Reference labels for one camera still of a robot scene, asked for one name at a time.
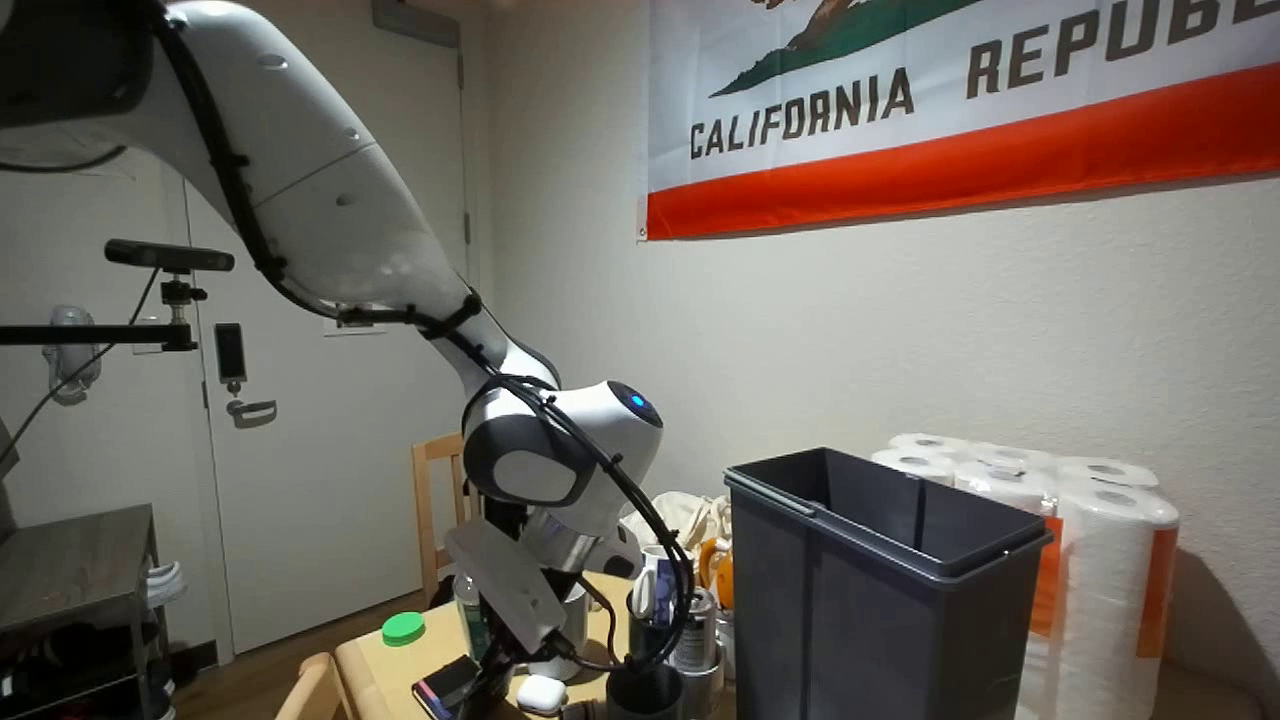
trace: red stripe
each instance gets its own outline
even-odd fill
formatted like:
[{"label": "red stripe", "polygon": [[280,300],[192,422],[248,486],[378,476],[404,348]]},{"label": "red stripe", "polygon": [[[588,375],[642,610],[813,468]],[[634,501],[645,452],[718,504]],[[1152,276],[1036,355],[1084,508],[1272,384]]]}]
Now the red stripe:
[{"label": "red stripe", "polygon": [[647,195],[647,240],[789,231],[1280,168],[1280,66]]}]

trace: bottle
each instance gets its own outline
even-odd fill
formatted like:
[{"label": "bottle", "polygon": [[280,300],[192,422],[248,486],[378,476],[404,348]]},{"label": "bottle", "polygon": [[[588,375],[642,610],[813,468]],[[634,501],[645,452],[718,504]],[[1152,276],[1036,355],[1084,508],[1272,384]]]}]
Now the bottle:
[{"label": "bottle", "polygon": [[451,575],[451,600],[468,629],[468,657],[479,664],[489,657],[493,633],[485,621],[485,600],[472,575]]}]

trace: small object on table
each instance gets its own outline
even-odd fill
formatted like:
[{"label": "small object on table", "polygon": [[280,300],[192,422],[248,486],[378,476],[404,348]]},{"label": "small object on table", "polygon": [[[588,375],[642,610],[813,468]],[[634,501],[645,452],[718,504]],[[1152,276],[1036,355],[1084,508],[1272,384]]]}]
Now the small object on table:
[{"label": "small object on table", "polygon": [[557,678],[525,678],[518,694],[521,712],[560,715],[567,706],[567,690]]},{"label": "small object on table", "polygon": [[420,612],[395,612],[386,621],[386,646],[389,649],[404,649],[411,640],[420,640],[429,633],[426,617]]},{"label": "small object on table", "polygon": [[[630,600],[630,581],[619,575],[600,575],[588,574],[588,581],[598,585],[598,593],[619,610],[625,617],[625,600]],[[389,720],[411,720],[426,715],[420,706],[411,699],[408,686],[418,686],[420,678],[429,678],[434,667],[446,667],[449,659],[468,653],[468,633],[458,610],[434,610],[426,612],[429,633],[408,646],[408,649],[389,649],[381,633],[362,633],[351,640],[344,640],[336,649],[336,659],[344,667],[351,706],[362,715],[389,715]],[[609,646],[609,612],[588,610],[588,657],[600,657],[600,646]],[[630,633],[625,625],[615,625],[615,657],[630,657]],[[611,671],[588,671],[576,686],[567,686],[567,720],[600,720],[605,715],[605,686]],[[508,686],[508,695],[496,699],[501,709],[489,715],[521,715],[518,712],[518,680]],[[713,720],[731,720],[731,694],[718,694],[718,715]]]},{"label": "small object on table", "polygon": [[434,678],[408,686],[408,694],[434,720],[466,720],[472,715],[468,709],[478,709],[478,680],[479,664],[472,657],[458,657]]},{"label": "small object on table", "polygon": [[479,587],[472,575],[451,575],[451,600],[458,600],[458,612],[468,629],[468,653],[472,659],[489,657],[493,649],[493,633],[489,633],[489,621],[485,621],[485,606],[479,606]]},{"label": "small object on table", "polygon": [[691,606],[689,606],[689,625],[685,625],[681,646],[673,653],[673,664],[681,671],[703,671],[718,664],[718,653],[722,653],[718,625],[722,625],[722,612],[718,612],[713,593],[697,587]]},{"label": "small object on table", "polygon": [[668,629],[673,625],[673,606],[677,606],[677,574],[668,559],[645,564],[634,587],[634,617],[645,621],[647,629]]}]

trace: table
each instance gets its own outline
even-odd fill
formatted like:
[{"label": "table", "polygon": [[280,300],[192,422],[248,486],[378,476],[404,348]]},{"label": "table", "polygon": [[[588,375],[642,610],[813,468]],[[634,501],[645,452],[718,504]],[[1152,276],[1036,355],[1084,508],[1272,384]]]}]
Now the table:
[{"label": "table", "polygon": [[[592,575],[592,585],[619,612],[615,653],[625,653],[630,649],[630,633],[625,633],[630,581]],[[408,649],[389,649],[381,640],[381,633],[364,633],[364,637],[336,649],[351,706],[364,720],[426,715],[418,709],[418,699],[408,695],[408,686],[468,653],[466,621],[459,621],[458,606],[439,606],[439,610],[426,612],[426,625],[429,625],[429,633]],[[588,640],[605,640],[605,637],[609,637],[609,612],[592,606],[588,610]],[[576,715],[605,715],[605,678],[567,686],[567,706],[576,709]],[[725,690],[718,695],[718,720],[731,720],[731,715],[735,715],[731,690]]]},{"label": "table", "polygon": [[155,528],[152,508],[146,504],[22,528],[0,543],[0,637],[46,637],[92,612],[126,610],[131,640],[131,653],[121,657],[121,664],[32,690],[25,709],[7,709],[12,720],[53,712],[130,680],[140,694],[140,712],[155,715],[146,640],[150,559],[155,559]]}]

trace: black cable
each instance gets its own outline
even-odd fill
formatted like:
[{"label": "black cable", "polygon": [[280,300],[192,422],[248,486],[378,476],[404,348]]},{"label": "black cable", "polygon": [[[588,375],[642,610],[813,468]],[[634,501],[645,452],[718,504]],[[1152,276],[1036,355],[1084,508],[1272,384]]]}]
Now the black cable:
[{"label": "black cable", "polygon": [[588,671],[615,671],[615,667],[619,667],[619,659],[615,659],[615,653],[611,653],[611,640],[615,640],[615,610],[609,606],[609,598],[605,598],[588,575],[579,575],[579,585],[584,585],[584,593],[609,612],[609,640],[605,640],[609,664],[588,664],[579,653],[574,653],[574,659],[576,659],[579,667],[588,667]]},{"label": "black cable", "polygon": [[118,143],[118,148],[88,156],[88,162],[75,162],[75,166],[6,166],[0,162],[0,173],[32,173],[32,177],[88,173],[88,168],[112,166],[126,153],[130,153],[130,143]]},{"label": "black cable", "polygon": [[574,416],[565,416],[557,406],[548,406],[539,396],[539,390],[546,390],[539,380],[493,375],[489,384],[513,393],[518,401],[525,401],[536,422],[546,422],[551,433],[560,433],[576,447],[584,447],[605,468],[605,476],[625,494],[625,501],[642,512],[642,519],[652,528],[652,537],[662,541],[662,549],[663,549],[663,556],[673,564],[673,575],[677,575],[677,617],[668,625],[663,646],[658,646],[652,657],[645,657],[635,664],[630,659],[630,667],[658,667],[662,659],[668,659],[677,653],[681,633],[689,625],[689,606],[691,606],[691,559],[689,559],[689,553],[677,543],[677,531],[668,531],[668,523],[662,519],[652,501],[642,494],[642,486],[619,468],[619,460],[605,455]]},{"label": "black cable", "polygon": [[[152,269],[146,297],[136,300],[136,309],[130,312],[130,324],[136,324],[136,317],[146,312],[152,290],[155,290],[159,269]],[[60,375],[41,401],[37,408],[25,416],[25,425],[12,433],[12,441],[0,447],[0,464],[7,455],[18,455],[18,445],[25,441],[25,433],[37,425],[37,416],[46,414],[46,406],[69,390],[84,368],[92,368],[97,361],[106,361],[118,346],[106,346],[99,352],[92,352],[82,368],[73,368],[69,375]]]}]

